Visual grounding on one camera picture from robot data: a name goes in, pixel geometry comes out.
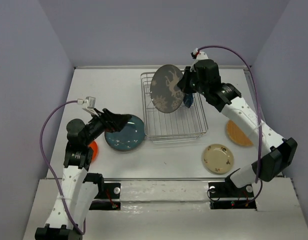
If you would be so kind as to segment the dark blue leaf plate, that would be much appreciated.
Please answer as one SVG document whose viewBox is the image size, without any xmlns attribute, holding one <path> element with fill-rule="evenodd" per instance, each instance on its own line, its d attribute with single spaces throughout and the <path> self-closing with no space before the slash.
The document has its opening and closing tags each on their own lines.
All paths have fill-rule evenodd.
<svg viewBox="0 0 308 240">
<path fill-rule="evenodd" d="M 183 98 L 183 104 L 185 107 L 190 108 L 194 101 L 194 94 L 193 93 L 186 93 Z"/>
</svg>

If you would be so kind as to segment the grey deer pattern plate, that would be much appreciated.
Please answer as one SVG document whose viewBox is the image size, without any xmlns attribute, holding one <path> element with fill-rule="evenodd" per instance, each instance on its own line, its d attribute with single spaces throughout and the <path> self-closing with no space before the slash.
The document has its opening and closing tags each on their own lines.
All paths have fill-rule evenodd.
<svg viewBox="0 0 308 240">
<path fill-rule="evenodd" d="M 176 111 L 185 94 L 178 87 L 182 71 L 172 64 L 161 66 L 153 75 L 150 84 L 150 98 L 154 107 L 165 114 Z"/>
</svg>

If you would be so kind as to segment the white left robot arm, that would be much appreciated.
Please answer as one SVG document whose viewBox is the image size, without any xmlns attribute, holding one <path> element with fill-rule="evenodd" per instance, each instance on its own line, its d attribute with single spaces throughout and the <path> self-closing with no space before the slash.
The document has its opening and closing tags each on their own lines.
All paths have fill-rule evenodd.
<svg viewBox="0 0 308 240">
<path fill-rule="evenodd" d="M 36 229 L 37 240 L 81 240 L 92 201 L 104 194 L 103 175 L 89 172 L 94 153 L 90 144 L 103 132 L 120 132 L 132 116 L 112 113 L 106 108 L 90 112 L 92 118 L 88 123 L 75 118 L 66 125 L 62 177 L 55 180 L 58 195 L 44 227 Z"/>
</svg>

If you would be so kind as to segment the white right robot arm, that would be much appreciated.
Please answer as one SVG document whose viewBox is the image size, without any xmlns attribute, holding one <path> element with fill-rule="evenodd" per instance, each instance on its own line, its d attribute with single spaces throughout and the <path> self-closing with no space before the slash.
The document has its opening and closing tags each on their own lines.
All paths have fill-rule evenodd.
<svg viewBox="0 0 308 240">
<path fill-rule="evenodd" d="M 177 85 L 186 94 L 204 96 L 206 102 L 233 121 L 259 151 L 255 162 L 226 177 L 224 190 L 229 196 L 236 196 L 255 180 L 270 182 L 291 165 L 297 142 L 276 133 L 257 116 L 234 85 L 223 83 L 216 62 L 203 59 L 186 66 Z"/>
</svg>

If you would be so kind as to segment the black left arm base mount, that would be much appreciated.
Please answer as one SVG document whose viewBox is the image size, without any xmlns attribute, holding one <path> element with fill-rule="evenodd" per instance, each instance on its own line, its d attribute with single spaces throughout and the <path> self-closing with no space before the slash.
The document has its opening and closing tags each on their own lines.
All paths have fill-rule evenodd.
<svg viewBox="0 0 308 240">
<path fill-rule="evenodd" d="M 92 201 L 90 211 L 118 211 L 121 209 L 121 184 L 106 182 L 103 191 L 99 192 Z"/>
</svg>

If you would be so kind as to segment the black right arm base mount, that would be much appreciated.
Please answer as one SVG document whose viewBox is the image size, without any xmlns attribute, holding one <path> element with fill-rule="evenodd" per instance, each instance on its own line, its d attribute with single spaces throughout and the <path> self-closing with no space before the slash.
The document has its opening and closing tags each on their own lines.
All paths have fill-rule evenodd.
<svg viewBox="0 0 308 240">
<path fill-rule="evenodd" d="M 209 182 L 206 194 L 212 210 L 257 209 L 252 185 L 236 187 L 230 177 Z"/>
</svg>

